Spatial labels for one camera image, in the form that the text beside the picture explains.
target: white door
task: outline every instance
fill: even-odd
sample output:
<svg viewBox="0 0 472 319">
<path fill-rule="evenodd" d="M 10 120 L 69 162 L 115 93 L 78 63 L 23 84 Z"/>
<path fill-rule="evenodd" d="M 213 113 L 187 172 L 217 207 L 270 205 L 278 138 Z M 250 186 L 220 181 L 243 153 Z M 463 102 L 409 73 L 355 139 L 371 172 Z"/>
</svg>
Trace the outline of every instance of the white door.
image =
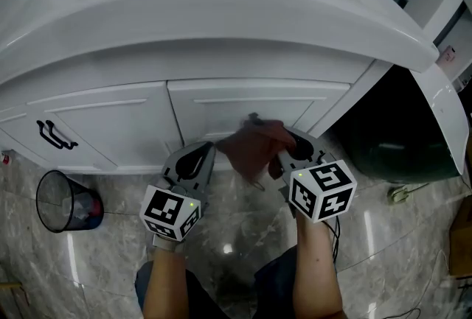
<svg viewBox="0 0 472 319">
<path fill-rule="evenodd" d="M 157 172 L 181 148 L 165 82 L 79 91 L 29 106 L 56 115 L 118 173 Z"/>
<path fill-rule="evenodd" d="M 44 125 L 42 131 L 38 121 Z M 49 133 L 47 122 L 53 125 L 53 136 Z M 0 112 L 0 129 L 18 143 L 18 147 L 11 145 L 16 151 L 44 167 L 76 172 L 101 172 L 116 168 L 53 113 L 37 113 L 27 105 L 11 108 Z M 72 142 L 77 145 L 68 150 L 60 147 L 61 141 L 69 147 Z"/>
<path fill-rule="evenodd" d="M 308 131 L 349 89 L 310 80 L 222 79 L 169 81 L 185 144 L 233 134 L 250 113 Z"/>
</svg>

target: jeans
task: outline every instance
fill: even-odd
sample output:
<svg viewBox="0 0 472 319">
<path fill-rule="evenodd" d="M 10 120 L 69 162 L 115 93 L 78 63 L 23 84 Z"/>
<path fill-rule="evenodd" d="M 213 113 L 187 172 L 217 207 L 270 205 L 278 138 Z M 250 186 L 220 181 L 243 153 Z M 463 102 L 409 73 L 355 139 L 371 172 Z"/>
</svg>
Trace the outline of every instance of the jeans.
<svg viewBox="0 0 472 319">
<path fill-rule="evenodd" d="M 136 274 L 134 287 L 141 310 L 148 290 L 153 262 L 147 262 Z M 257 312 L 254 319 L 295 318 L 292 302 L 296 271 L 296 246 L 268 263 L 256 272 L 255 289 L 257 293 Z M 190 318 L 225 318 L 228 317 L 210 298 L 200 285 L 195 275 L 186 271 L 187 294 L 189 298 Z"/>
</svg>

